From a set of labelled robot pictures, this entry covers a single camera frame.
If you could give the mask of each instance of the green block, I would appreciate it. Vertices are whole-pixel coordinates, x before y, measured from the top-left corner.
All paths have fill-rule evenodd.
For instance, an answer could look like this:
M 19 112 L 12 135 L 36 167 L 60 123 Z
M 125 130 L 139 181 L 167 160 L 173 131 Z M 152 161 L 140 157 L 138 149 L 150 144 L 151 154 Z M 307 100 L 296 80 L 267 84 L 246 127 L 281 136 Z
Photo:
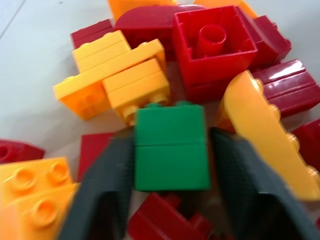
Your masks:
M 138 191 L 210 188 L 207 145 L 140 146 L 135 149 Z
M 137 110 L 136 146 L 170 146 L 207 143 L 205 111 L 200 105 L 178 102 L 161 107 L 151 103 Z

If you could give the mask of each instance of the toy pile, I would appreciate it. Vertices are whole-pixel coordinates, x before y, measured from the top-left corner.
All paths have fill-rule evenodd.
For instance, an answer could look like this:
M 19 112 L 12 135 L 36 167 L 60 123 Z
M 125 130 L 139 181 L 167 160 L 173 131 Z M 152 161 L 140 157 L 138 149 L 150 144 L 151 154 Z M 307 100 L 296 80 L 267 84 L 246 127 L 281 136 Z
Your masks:
M 0 140 L 0 239 L 320 239 L 320 119 L 295 135 L 280 122 L 320 87 L 284 61 L 277 25 L 243 0 L 109 6 L 114 26 L 71 34 L 79 74 L 53 90 L 81 119 L 112 109 L 127 127 L 82 136 L 79 183 L 64 157 Z M 217 100 L 207 127 L 201 104 Z M 129 218 L 133 189 L 150 194 Z

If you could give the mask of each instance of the hollow red block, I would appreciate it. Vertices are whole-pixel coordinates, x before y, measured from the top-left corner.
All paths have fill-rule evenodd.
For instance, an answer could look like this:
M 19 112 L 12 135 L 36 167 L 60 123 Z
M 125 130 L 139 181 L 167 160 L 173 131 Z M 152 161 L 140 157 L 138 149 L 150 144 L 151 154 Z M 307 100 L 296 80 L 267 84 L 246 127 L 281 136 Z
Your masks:
M 291 42 L 281 35 L 275 23 L 265 15 L 252 19 L 238 6 L 235 8 L 258 49 L 250 67 L 271 65 L 287 56 Z
M 45 150 L 25 142 L 0 139 L 0 164 L 43 159 Z
M 281 117 L 307 111 L 320 103 L 320 87 L 298 59 L 252 73 L 264 85 L 263 94 Z
M 234 6 L 176 13 L 173 43 L 188 99 L 190 88 L 204 84 L 213 84 L 212 99 L 222 97 L 258 51 Z
M 177 211 L 180 203 L 174 194 L 162 198 L 152 192 L 130 218 L 129 235 L 134 240 L 206 240 L 211 223 L 198 213 L 187 220 Z
M 102 38 L 105 34 L 113 31 L 114 29 L 110 20 L 106 19 L 71 33 L 74 49 L 79 48 L 82 44 L 91 43 L 99 38 Z
M 306 164 L 320 171 L 320 119 L 292 132 L 299 140 L 299 152 Z
M 78 167 L 78 182 L 81 182 L 88 168 L 107 147 L 113 133 L 98 133 L 82 135 L 81 152 Z
M 174 14 L 204 9 L 200 5 L 141 6 L 124 13 L 115 23 L 114 30 L 121 30 L 130 47 L 135 49 L 144 42 L 159 39 L 165 58 L 175 60 L 172 31 Z

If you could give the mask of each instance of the white table surface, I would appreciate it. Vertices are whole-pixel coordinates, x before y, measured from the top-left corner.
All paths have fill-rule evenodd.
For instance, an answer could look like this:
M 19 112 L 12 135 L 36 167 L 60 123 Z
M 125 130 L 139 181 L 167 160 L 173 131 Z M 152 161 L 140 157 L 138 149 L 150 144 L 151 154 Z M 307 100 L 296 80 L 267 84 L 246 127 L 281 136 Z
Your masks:
M 286 59 L 299 58 L 319 83 L 320 1 L 247 2 L 291 41 Z M 81 135 L 114 132 L 124 125 L 111 110 L 82 121 L 56 101 L 52 87 L 77 74 L 70 33 L 111 17 L 105 0 L 26 0 L 0 38 L 0 138 L 45 148 L 46 158 L 67 156 L 74 177 Z M 292 129 L 319 117 L 318 105 L 282 122 Z M 135 196 L 137 203 L 145 197 Z

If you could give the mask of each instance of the dark red block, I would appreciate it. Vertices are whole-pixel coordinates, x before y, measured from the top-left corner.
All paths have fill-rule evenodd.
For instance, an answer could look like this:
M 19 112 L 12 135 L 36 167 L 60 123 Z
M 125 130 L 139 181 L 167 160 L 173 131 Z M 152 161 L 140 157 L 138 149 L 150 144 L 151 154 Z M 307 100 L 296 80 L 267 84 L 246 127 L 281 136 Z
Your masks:
M 264 85 L 263 94 L 281 117 L 307 111 L 320 103 L 320 87 L 298 59 L 252 73 Z
M 236 7 L 236 11 L 258 49 L 250 67 L 271 65 L 273 62 L 284 59 L 287 56 L 292 48 L 291 43 L 280 34 L 277 25 L 271 22 L 267 16 L 264 15 L 252 19 L 239 7 Z
M 78 182 L 81 182 L 88 168 L 108 145 L 113 133 L 82 135 L 81 152 L 78 167 Z
M 181 200 L 152 192 L 130 218 L 127 231 L 134 240 L 206 240 L 213 226 L 200 214 L 185 219 L 177 208 Z
M 292 133 L 299 140 L 299 152 L 305 163 L 320 172 L 320 119 L 300 126 Z
M 132 49 L 144 42 L 159 39 L 165 58 L 175 60 L 172 31 L 174 14 L 204 9 L 200 5 L 141 6 L 124 13 L 115 23 L 114 30 L 121 30 Z
M 25 142 L 0 139 L 0 164 L 43 159 L 45 150 Z
M 114 29 L 109 19 L 82 28 L 71 34 L 74 49 L 79 48 L 82 44 L 91 43 L 99 38 L 102 38 L 105 34 L 113 31 Z
M 234 6 L 176 13 L 173 43 L 185 88 L 214 84 L 213 99 L 223 95 L 226 82 L 245 71 L 258 51 Z

